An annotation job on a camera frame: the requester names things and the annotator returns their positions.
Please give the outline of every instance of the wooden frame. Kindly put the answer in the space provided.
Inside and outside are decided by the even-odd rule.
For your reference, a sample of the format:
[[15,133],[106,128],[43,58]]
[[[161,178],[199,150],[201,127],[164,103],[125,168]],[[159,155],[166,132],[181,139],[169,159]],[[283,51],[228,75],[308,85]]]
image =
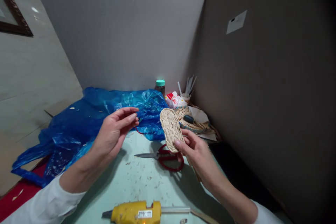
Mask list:
[[18,34],[18,35],[25,35],[25,36],[33,37],[32,31],[27,25],[27,22],[22,16],[22,13],[19,10],[18,6],[16,5],[15,1],[14,0],[4,0],[4,2],[6,3],[8,9],[10,10],[11,14],[13,15],[13,18],[16,20],[18,25],[0,21],[0,32],[13,33],[13,34]]

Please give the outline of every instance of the white sleeve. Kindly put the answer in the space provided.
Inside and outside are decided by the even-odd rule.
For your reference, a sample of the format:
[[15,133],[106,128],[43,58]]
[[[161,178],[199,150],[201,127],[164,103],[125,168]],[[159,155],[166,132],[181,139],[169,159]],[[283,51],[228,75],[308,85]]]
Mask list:
[[59,183],[60,177],[54,178],[49,185],[7,217],[3,223],[61,223],[75,211],[85,192],[71,194],[64,191]]
[[254,224],[284,224],[278,217],[276,217],[266,207],[260,205],[258,202],[253,201],[258,208],[258,216]]

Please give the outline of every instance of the light green table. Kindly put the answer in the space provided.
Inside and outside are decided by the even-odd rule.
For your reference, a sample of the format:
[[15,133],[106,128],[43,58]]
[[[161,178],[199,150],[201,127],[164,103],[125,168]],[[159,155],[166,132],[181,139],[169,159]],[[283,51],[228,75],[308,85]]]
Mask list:
[[[197,181],[188,165],[181,172],[165,170],[155,159],[134,157],[135,154],[152,152],[164,142],[151,142],[137,132],[130,132],[118,157],[86,193],[76,211],[63,223],[110,223],[101,219],[102,212],[129,201],[153,200],[162,206],[189,206],[204,212],[220,223],[234,223],[228,212]],[[204,223],[189,214],[162,214],[161,223],[179,224],[183,218],[188,223]]]

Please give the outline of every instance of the white paper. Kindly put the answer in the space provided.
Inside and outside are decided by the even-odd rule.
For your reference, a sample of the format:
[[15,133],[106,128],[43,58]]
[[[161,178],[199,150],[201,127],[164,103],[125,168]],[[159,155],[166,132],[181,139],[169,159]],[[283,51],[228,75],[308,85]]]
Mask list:
[[145,218],[152,218],[153,211],[152,210],[146,210],[146,211],[139,211],[138,212],[138,219],[145,219]]
[[209,121],[208,116],[204,113],[203,110],[189,106],[189,113],[198,123],[205,123]]
[[213,132],[213,133],[203,133],[203,134],[197,134],[200,138],[203,138],[203,139],[209,139],[211,141],[217,141],[216,139],[216,134]]
[[238,30],[243,27],[247,10],[243,13],[240,13],[238,16],[229,20],[229,24],[227,25],[226,34],[229,34],[235,30]]
[[5,15],[4,15],[4,13],[2,12],[1,9],[0,9],[0,16],[5,18]]

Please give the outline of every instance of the teal bottle cap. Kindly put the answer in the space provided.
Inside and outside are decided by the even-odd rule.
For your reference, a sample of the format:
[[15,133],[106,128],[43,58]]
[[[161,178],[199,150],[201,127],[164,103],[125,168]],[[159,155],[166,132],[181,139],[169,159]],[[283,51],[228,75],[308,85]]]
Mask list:
[[165,80],[157,80],[156,85],[157,86],[164,86],[166,84]]

